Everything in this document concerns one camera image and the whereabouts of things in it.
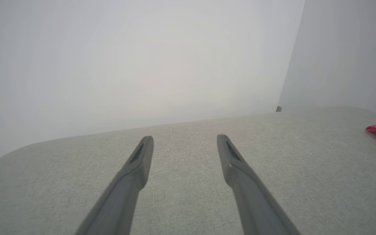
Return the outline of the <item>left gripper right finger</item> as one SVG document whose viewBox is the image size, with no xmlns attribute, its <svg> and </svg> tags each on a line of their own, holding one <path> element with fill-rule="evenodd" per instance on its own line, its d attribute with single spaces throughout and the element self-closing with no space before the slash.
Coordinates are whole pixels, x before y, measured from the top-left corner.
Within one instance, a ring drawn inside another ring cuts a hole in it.
<svg viewBox="0 0 376 235">
<path fill-rule="evenodd" d="M 218 135 L 217 147 L 224 180 L 234 192 L 244 234 L 300 234 L 229 137 Z"/>
</svg>

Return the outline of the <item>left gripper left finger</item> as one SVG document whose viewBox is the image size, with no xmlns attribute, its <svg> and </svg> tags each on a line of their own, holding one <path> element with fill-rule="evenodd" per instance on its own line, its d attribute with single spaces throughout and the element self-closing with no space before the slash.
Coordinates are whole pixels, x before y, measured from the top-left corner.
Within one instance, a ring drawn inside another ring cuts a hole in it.
<svg viewBox="0 0 376 235">
<path fill-rule="evenodd" d="M 150 172 L 154 139 L 143 137 L 85 217 L 76 235 L 128 235 Z"/>
</svg>

